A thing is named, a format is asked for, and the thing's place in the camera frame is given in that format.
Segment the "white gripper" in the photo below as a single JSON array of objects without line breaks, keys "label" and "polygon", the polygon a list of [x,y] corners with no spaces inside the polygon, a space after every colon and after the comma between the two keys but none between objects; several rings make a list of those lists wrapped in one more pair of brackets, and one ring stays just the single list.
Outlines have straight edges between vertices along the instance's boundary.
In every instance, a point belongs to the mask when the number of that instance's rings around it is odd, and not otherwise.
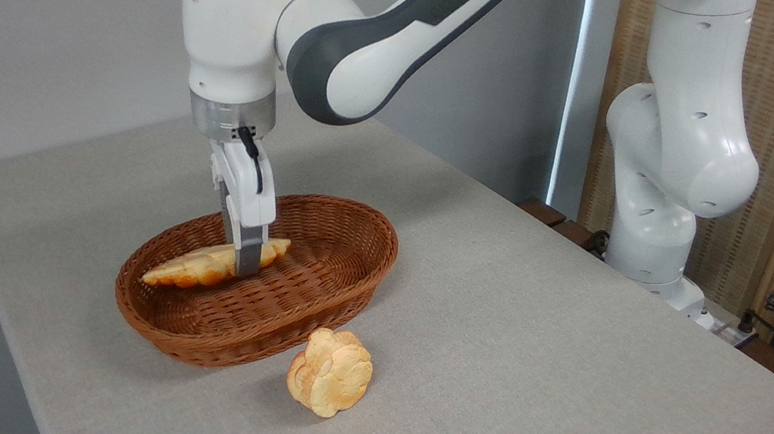
[{"label": "white gripper", "polygon": [[211,140],[210,146],[212,180],[216,187],[223,183],[220,205],[225,241],[235,246],[235,276],[248,279],[261,270],[268,224],[277,213],[271,163],[263,145],[256,146],[256,158],[239,141]]}]

